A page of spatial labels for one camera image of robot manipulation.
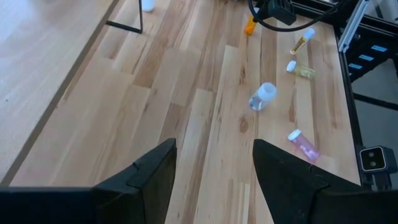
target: white cap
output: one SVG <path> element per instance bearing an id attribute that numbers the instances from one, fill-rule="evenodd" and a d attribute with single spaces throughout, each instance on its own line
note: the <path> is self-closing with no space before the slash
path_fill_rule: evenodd
<path id="1" fill-rule="evenodd" d="M 271 101 L 277 94 L 277 89 L 272 83 L 263 83 L 257 94 L 262 101 Z"/>
<path id="2" fill-rule="evenodd" d="M 294 139 L 297 138 L 297 136 L 299 136 L 301 134 L 301 130 L 296 129 L 294 131 L 291 132 L 291 134 L 289 136 L 287 136 L 287 139 L 289 141 L 293 141 Z"/>
<path id="3" fill-rule="evenodd" d="M 290 61 L 286 67 L 286 71 L 293 72 L 294 68 L 296 67 L 296 64 L 297 62 L 295 60 Z"/>
<path id="4" fill-rule="evenodd" d="M 307 29 L 307 31 L 305 31 L 304 33 L 304 38 L 306 38 L 307 40 L 311 39 L 311 37 L 315 34 L 315 30 L 312 28 Z"/>

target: orange object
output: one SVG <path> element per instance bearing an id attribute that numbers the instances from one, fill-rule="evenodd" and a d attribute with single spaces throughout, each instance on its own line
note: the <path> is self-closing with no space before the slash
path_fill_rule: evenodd
<path id="1" fill-rule="evenodd" d="M 248 23 L 246 24 L 246 27 L 244 28 L 244 33 L 246 35 L 252 35 L 254 32 L 254 29 L 256 28 L 257 22 L 253 22 L 253 15 L 249 16 Z"/>

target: wood grain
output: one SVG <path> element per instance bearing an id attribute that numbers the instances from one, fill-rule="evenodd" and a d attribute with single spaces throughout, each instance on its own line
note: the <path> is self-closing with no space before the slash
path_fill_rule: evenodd
<path id="1" fill-rule="evenodd" d="M 15 174 L 116 3 L 0 2 L 0 182 Z"/>
<path id="2" fill-rule="evenodd" d="M 132 6 L 125 0 L 114 17 L 133 19 Z M 314 38 L 293 57 L 303 30 L 258 26 L 248 37 L 248 15 L 243 2 L 156 1 L 144 14 L 144 34 L 104 28 L 11 185 L 94 185 L 175 137 L 166 223 L 272 223 L 252 143 L 261 138 L 305 159 L 287 140 L 297 128 L 322 153 L 315 165 L 358 184 L 333 28 L 316 23 Z M 306 22 L 298 17 L 293 26 Z M 293 59 L 314 68 L 315 79 L 286 72 Z M 262 82 L 278 95 L 254 112 L 248 101 Z"/>

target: blue label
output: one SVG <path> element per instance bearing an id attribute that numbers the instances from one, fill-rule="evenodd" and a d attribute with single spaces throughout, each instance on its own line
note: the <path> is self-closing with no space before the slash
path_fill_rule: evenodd
<path id="1" fill-rule="evenodd" d="M 380 52 L 385 52 L 385 51 L 388 50 L 387 48 L 380 47 L 380 46 L 377 46 L 377 45 L 373 45 L 372 49 L 373 49 L 373 50 L 380 51 Z"/>
<path id="2" fill-rule="evenodd" d="M 351 63 L 351 64 L 349 64 L 348 66 L 351 67 L 351 68 L 355 68 L 355 69 L 361 69 L 361 68 L 362 68 L 362 66 L 356 65 L 356 64 L 354 64 L 354 63 Z"/>
<path id="3" fill-rule="evenodd" d="M 363 60 L 368 60 L 368 61 L 372 61 L 374 58 L 370 57 L 370 56 L 366 56 L 366 55 L 361 55 L 359 56 L 359 58 L 363 59 Z"/>

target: black cable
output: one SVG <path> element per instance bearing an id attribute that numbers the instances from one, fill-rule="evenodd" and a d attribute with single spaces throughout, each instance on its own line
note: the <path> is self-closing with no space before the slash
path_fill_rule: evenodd
<path id="1" fill-rule="evenodd" d="M 254 20 L 256 20 L 258 23 L 263 25 L 265 28 L 268 28 L 270 30 L 277 31 L 277 32 L 294 32 L 294 31 L 305 29 L 305 28 L 315 24 L 316 22 L 320 21 L 321 19 L 325 18 L 326 16 L 329 16 L 330 14 L 335 13 L 334 11 L 337 11 L 340 8 L 340 6 L 342 6 L 346 2 L 348 2 L 348 0 L 340 0 L 339 3 L 335 4 L 333 7 L 328 9 L 324 14 L 320 15 L 313 21 L 311 21 L 307 24 L 304 24 L 302 26 L 294 27 L 294 28 L 279 28 L 279 27 L 274 27 L 269 24 L 266 24 L 262 19 L 258 18 L 257 13 L 254 10 L 252 0 L 248 0 L 248 5 L 249 5 L 249 9 L 250 9 L 251 14 L 253 15 Z"/>

